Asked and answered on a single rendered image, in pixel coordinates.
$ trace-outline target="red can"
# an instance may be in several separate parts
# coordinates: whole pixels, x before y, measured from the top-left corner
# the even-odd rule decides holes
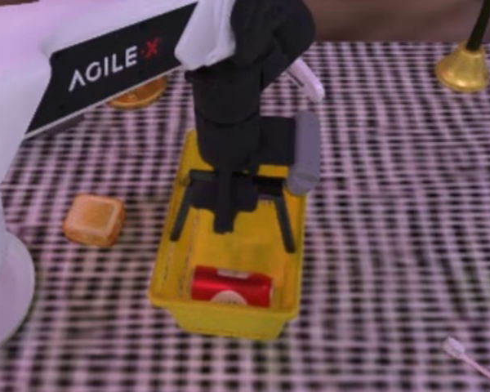
[[[194,269],[191,287],[193,300],[269,307],[272,293],[272,278],[264,274],[202,265]]]

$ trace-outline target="bread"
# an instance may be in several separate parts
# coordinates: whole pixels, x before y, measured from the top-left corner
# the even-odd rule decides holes
[[[95,247],[112,247],[125,220],[121,200],[94,194],[79,194],[65,218],[67,239]]]

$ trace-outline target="yellow basket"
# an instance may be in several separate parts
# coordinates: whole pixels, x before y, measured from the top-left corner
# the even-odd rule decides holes
[[[305,230],[305,198],[284,192],[296,252],[283,246],[274,204],[260,201],[254,212],[238,214],[232,234],[214,234],[213,214],[190,208],[180,238],[169,236],[180,206],[189,171],[210,170],[198,155],[196,132],[187,134],[180,168],[174,184],[162,241],[149,287],[154,306],[168,310],[187,332],[247,338],[276,339],[285,324],[299,312]],[[262,167],[263,176],[286,177],[285,167]],[[257,272],[273,279],[274,296],[269,308],[219,304],[190,299],[194,267],[206,265]]]

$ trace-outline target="plaid tablecloth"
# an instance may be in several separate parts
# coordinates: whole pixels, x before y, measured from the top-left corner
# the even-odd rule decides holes
[[[490,367],[490,87],[442,88],[433,67],[451,50],[317,44],[305,58],[327,89],[322,104],[284,79],[265,93],[266,113],[312,109],[323,124],[301,316],[272,343],[183,333],[147,301],[194,125],[182,74],[147,109],[102,106],[25,142],[1,190],[38,295],[0,351],[0,391],[490,390],[440,345],[454,335]],[[63,236],[81,191],[127,203],[113,249]]]

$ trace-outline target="gold round object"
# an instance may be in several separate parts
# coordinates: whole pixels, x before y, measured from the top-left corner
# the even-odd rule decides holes
[[[162,76],[117,96],[109,102],[117,109],[140,109],[153,104],[167,88],[167,77]]]
[[[435,74],[438,80],[451,90],[482,91],[490,80],[484,48],[481,47],[476,52],[468,51],[466,42],[463,42],[436,65]]]

